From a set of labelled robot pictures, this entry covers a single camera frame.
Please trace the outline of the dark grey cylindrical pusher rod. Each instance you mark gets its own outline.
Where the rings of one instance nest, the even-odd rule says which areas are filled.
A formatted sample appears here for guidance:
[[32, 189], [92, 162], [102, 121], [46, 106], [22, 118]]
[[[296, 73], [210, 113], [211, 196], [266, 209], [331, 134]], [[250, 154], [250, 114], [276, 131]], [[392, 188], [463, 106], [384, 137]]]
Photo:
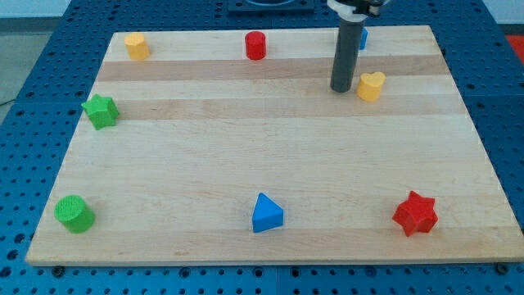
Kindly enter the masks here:
[[350, 90], [363, 29], [362, 21], [340, 21], [330, 83], [331, 89], [337, 93]]

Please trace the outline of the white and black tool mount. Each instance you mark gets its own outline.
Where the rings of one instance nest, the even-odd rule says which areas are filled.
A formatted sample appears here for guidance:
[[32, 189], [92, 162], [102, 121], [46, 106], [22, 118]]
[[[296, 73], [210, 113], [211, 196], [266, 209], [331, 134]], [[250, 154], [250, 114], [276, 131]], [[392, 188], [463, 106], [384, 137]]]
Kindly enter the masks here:
[[366, 20], [378, 17], [390, 0], [327, 0], [331, 8], [342, 20]]

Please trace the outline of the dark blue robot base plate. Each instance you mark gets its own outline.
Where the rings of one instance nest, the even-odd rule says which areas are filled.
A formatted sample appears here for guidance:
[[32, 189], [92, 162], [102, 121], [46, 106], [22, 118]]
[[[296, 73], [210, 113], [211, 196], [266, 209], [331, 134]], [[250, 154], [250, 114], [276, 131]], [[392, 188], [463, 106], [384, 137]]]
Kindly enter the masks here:
[[228, 13], [312, 12], [314, 0], [228, 0]]

